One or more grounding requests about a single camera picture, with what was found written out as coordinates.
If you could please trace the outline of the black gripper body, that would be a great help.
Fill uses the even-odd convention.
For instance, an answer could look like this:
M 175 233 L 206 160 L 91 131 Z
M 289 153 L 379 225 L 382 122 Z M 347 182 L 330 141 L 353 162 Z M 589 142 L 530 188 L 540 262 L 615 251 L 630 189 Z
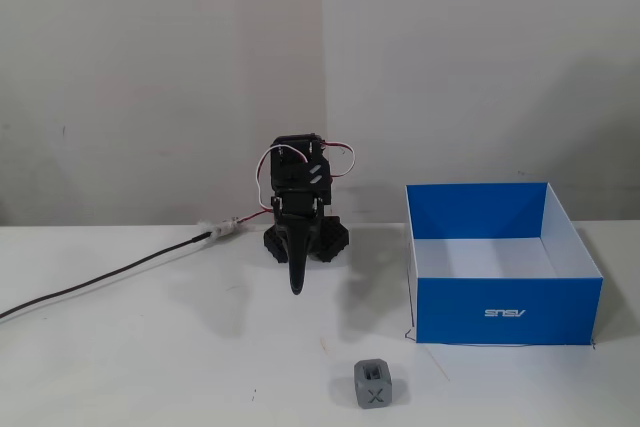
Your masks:
M 275 224 L 294 223 L 315 225 L 324 217 L 322 199 L 311 191 L 283 191 L 271 198 Z

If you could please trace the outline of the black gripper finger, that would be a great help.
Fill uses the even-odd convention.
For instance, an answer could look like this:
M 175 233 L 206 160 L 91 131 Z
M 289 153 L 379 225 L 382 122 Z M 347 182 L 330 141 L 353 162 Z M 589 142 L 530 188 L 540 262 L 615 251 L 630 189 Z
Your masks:
M 277 223 L 277 232 L 288 257 L 291 290 L 299 295 L 305 278 L 305 222 L 281 220 Z
M 301 286 L 304 286 L 306 264 L 311 253 L 316 251 L 315 244 L 320 234 L 321 220 L 305 221 L 303 223 L 303 254 L 301 257 Z

